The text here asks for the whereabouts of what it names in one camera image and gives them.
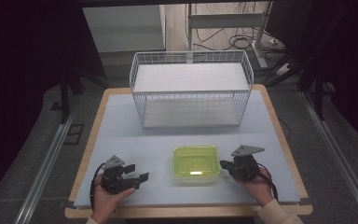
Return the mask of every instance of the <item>person's left hand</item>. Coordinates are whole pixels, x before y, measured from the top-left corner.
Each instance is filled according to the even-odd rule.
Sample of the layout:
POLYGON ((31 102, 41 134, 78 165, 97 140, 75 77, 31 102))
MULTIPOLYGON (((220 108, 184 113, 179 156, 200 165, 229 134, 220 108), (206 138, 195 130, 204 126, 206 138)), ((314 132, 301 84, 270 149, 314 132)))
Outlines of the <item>person's left hand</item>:
POLYGON ((101 187, 102 178, 103 175, 99 174, 95 179, 94 210, 91 216, 94 221, 100 224, 105 223, 112 216, 121 200, 135 192, 135 189, 132 188, 116 195, 110 194, 101 187))

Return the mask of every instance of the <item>wire rack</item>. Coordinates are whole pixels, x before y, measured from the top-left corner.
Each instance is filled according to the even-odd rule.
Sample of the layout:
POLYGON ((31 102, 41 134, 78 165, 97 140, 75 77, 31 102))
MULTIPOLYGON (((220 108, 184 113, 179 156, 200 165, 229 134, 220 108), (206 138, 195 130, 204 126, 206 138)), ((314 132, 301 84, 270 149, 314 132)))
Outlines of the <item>wire rack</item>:
POLYGON ((253 82, 243 50, 136 53, 130 74, 145 128, 239 126, 253 82))

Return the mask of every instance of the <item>table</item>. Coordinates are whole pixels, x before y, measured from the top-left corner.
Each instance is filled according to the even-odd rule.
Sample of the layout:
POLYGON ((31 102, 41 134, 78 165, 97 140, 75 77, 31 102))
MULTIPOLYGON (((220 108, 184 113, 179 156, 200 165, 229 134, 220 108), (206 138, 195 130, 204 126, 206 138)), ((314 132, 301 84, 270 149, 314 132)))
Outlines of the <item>table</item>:
MULTIPOLYGON (((301 199, 305 201, 309 198, 308 193, 304 187, 301 176, 296 168, 296 163, 290 151, 290 148, 285 140, 281 125, 276 117, 274 108, 269 99, 266 88, 263 85, 254 85, 254 90, 259 90, 262 93, 263 100, 271 117, 274 129, 278 135, 279 141, 282 146, 284 156, 287 160, 289 168, 292 172, 293 178, 298 189, 298 193, 301 199)), ((80 167, 76 176, 76 180, 69 197, 69 201, 73 202, 76 198, 79 186, 82 182, 83 176, 87 170, 90 156, 98 135, 98 130, 101 126, 103 114, 105 111, 106 103, 111 94, 130 94, 131 90, 128 88, 121 89, 108 89, 103 94, 100 107, 97 112, 97 116, 94 120, 92 130, 89 136, 83 159, 80 163, 80 167)), ((312 205, 307 203, 286 203, 282 205, 287 211, 297 215, 309 215, 312 212, 312 205)), ((175 206, 175 207, 122 207, 118 208, 113 214, 114 217, 120 218, 146 218, 146 217, 251 217, 256 216, 260 206, 255 204, 246 205, 211 205, 211 206, 175 206)), ((81 218, 90 216, 92 211, 90 209, 74 209, 66 208, 65 215, 69 218, 81 218)))

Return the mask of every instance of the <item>green plastic container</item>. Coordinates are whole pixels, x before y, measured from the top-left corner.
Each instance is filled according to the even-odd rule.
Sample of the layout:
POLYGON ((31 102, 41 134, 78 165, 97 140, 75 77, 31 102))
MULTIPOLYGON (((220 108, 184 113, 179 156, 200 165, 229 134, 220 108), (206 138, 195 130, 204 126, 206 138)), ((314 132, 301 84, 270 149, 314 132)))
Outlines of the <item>green plastic container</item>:
POLYGON ((173 151, 173 172, 177 176, 215 176, 219 171, 215 146, 177 147, 173 151))

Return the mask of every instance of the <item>person's right hand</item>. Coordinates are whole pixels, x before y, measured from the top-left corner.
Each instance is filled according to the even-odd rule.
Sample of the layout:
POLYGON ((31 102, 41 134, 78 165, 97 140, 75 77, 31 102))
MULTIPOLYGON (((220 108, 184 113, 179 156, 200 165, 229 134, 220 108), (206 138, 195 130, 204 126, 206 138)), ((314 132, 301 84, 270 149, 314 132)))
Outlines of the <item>person's right hand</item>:
MULTIPOLYGON (((263 175, 265 175, 268 178, 271 178, 271 175, 269 174, 269 172, 262 168, 260 168, 260 173, 262 173, 263 175)), ((268 204, 269 202, 271 202, 274 198, 272 197, 272 193, 271 193, 271 187, 269 186, 269 184, 262 179, 260 176, 257 176, 255 179, 251 180, 251 181, 241 181, 237 178, 234 178, 235 181, 237 181, 238 183, 244 185, 248 191, 249 194, 262 206, 264 207, 266 204, 268 204)))

